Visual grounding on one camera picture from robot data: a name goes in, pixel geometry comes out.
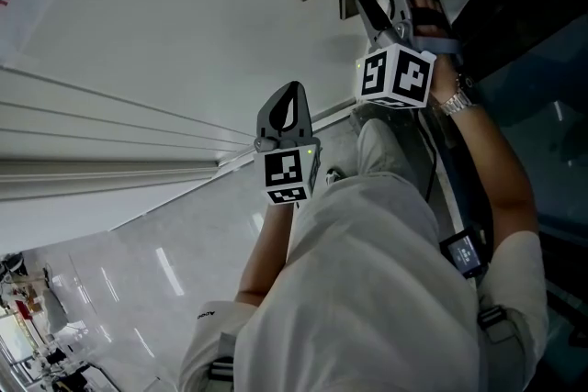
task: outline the man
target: man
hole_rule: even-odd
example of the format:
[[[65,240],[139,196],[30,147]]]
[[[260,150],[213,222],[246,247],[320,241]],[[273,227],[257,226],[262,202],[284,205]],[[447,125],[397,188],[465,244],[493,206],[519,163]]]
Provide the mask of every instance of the man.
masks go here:
[[[441,11],[434,0],[414,2]],[[417,33],[444,35],[433,26]],[[440,104],[458,93],[447,57],[435,62],[431,93]],[[451,118],[492,207],[494,255],[479,292],[441,255],[435,216],[398,142],[371,120],[357,143],[358,176],[301,210],[289,254],[293,206],[268,208],[234,302],[209,302],[199,312],[182,390],[202,389],[209,365],[224,355],[223,333],[237,338],[237,392],[485,389],[481,303],[519,318],[527,367],[513,366],[513,374],[525,386],[547,331],[533,193],[481,106]]]

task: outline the shoe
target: shoe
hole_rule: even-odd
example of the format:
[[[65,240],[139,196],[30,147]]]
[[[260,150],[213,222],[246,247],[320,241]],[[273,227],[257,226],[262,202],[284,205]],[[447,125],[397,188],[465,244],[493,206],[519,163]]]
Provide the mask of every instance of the shoe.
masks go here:
[[[326,182],[327,186],[331,186],[333,183],[338,182],[339,180],[343,180],[345,178],[345,174],[341,172],[341,170],[333,167],[327,170],[326,175]]]

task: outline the silver wristwatch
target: silver wristwatch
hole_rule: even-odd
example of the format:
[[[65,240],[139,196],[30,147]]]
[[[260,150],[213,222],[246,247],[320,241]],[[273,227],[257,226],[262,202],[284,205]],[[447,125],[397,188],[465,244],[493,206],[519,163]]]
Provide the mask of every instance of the silver wristwatch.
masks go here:
[[[462,109],[469,108],[470,106],[474,105],[461,88],[458,88],[458,91],[445,103],[439,105],[443,112],[448,116],[453,115]]]

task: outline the strap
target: strap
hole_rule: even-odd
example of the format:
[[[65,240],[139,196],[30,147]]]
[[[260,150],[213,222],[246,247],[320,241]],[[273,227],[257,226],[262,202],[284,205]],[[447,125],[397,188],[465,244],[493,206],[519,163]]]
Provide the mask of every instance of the strap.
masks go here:
[[[414,36],[413,46],[420,51],[428,50],[433,54],[461,55],[461,43],[452,38],[434,38],[429,36]]]
[[[237,337],[221,333],[219,338],[218,358],[210,363],[208,380],[203,381],[198,392],[231,390],[233,381],[233,358]]]
[[[501,306],[478,315],[481,332],[481,387],[488,392],[520,392],[535,372],[533,342],[517,311]]]
[[[411,8],[411,14],[413,16],[413,25],[415,27],[418,27],[419,25],[436,25],[447,33],[451,32],[449,22],[447,22],[446,16],[441,12],[421,6]]]

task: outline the glossy floor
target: glossy floor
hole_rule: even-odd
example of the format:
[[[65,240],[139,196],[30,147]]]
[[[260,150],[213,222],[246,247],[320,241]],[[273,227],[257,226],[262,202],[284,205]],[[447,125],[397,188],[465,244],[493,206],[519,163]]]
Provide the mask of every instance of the glossy floor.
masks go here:
[[[356,167],[347,121],[319,137],[317,192],[332,164]],[[157,390],[174,390],[198,306],[234,296],[265,209],[250,164],[118,230],[27,252],[27,263],[51,267],[71,322],[61,341],[75,341],[125,392],[154,390],[156,377]]]

